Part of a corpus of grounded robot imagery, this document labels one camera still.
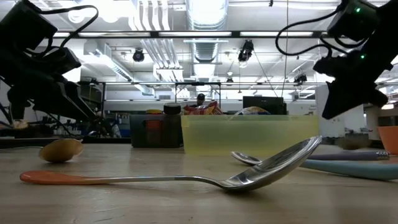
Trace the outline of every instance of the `wooden table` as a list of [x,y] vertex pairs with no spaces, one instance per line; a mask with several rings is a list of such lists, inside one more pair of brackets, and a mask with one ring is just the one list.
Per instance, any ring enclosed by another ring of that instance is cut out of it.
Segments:
[[[299,168],[247,194],[199,182],[56,186],[22,183],[27,170],[73,175],[195,174],[225,179],[247,169],[229,155],[185,155],[176,149],[86,144],[66,164],[39,159],[39,149],[0,150],[0,223],[397,223],[398,183]],[[318,153],[336,151],[320,146]]]

